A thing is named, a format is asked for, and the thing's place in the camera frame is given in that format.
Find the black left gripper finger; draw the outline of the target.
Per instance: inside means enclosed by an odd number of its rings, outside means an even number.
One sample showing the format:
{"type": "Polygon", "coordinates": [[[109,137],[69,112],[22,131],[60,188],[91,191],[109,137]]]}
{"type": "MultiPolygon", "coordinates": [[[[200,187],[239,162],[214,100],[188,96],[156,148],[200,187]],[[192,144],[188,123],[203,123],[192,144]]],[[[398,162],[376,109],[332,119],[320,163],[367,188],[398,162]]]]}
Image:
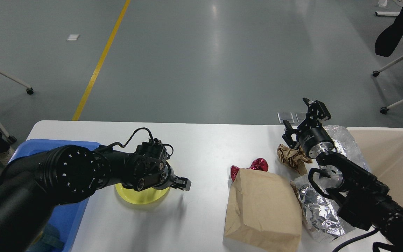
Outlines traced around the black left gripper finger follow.
{"type": "Polygon", "coordinates": [[[175,179],[172,182],[172,188],[190,191],[191,181],[185,177],[175,176],[175,179]]]}

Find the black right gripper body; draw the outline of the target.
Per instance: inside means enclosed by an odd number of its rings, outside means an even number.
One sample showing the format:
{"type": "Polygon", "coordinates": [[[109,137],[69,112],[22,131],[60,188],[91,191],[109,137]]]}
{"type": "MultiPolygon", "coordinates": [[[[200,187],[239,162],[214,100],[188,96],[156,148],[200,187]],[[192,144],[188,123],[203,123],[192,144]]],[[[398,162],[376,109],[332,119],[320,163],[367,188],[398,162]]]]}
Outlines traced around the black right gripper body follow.
{"type": "Polygon", "coordinates": [[[310,159],[315,159],[320,153],[335,149],[333,140],[322,126],[304,129],[296,138],[310,159]]]}

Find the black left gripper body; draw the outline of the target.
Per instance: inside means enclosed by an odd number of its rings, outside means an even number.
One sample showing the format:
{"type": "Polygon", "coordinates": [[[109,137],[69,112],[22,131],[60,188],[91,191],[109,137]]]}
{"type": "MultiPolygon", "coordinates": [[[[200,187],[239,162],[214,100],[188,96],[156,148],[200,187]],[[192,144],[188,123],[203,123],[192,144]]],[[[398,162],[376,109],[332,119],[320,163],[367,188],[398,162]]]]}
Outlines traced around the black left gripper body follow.
{"type": "Polygon", "coordinates": [[[158,185],[154,185],[153,188],[156,190],[164,190],[166,188],[178,189],[178,186],[175,184],[176,176],[170,164],[166,164],[164,168],[164,173],[164,181],[158,185]]]}

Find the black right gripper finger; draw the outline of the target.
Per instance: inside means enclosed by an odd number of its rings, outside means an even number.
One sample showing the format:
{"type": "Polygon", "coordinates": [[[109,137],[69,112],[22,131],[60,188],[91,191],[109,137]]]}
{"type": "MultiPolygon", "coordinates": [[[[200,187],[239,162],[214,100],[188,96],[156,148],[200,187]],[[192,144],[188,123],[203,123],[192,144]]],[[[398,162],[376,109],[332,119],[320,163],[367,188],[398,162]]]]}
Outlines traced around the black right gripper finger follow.
{"type": "Polygon", "coordinates": [[[331,119],[331,114],[323,102],[307,98],[303,98],[303,101],[307,105],[307,113],[302,121],[302,129],[323,127],[323,122],[331,119]]]}
{"type": "Polygon", "coordinates": [[[293,140],[292,135],[297,136],[301,133],[301,130],[293,128],[288,120],[283,120],[282,122],[285,127],[284,134],[282,135],[283,140],[290,149],[299,149],[300,143],[297,140],[293,140]]]}

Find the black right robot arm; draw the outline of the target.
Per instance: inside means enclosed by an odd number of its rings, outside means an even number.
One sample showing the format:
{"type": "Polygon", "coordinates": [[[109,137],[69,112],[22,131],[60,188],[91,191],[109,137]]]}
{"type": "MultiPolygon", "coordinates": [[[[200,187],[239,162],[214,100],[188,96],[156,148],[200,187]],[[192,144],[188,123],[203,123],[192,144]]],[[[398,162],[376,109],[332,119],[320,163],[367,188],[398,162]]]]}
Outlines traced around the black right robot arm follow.
{"type": "Polygon", "coordinates": [[[311,168],[307,179],[319,195],[335,201],[338,216],[355,228],[367,233],[343,242],[334,251],[380,232],[389,243],[374,242],[372,251],[403,252],[403,207],[388,195],[389,187],[346,156],[337,152],[333,140],[322,122],[331,114],[321,101],[304,98],[307,113],[304,121],[293,128],[283,120],[282,136],[295,150],[302,148],[310,159],[322,168],[311,168]]]}

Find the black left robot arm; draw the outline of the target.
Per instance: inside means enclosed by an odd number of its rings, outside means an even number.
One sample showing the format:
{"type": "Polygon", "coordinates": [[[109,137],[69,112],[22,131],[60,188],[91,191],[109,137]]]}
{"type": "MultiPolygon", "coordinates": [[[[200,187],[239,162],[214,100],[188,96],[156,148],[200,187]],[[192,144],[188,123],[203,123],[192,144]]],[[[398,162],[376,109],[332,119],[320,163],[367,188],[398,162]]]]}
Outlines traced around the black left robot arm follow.
{"type": "Polygon", "coordinates": [[[168,164],[168,144],[148,135],[133,153],[114,150],[126,147],[120,142],[94,150],[65,145],[10,161],[0,174],[0,252],[26,251],[56,206],[82,202],[107,186],[189,191],[191,181],[168,164]]]}

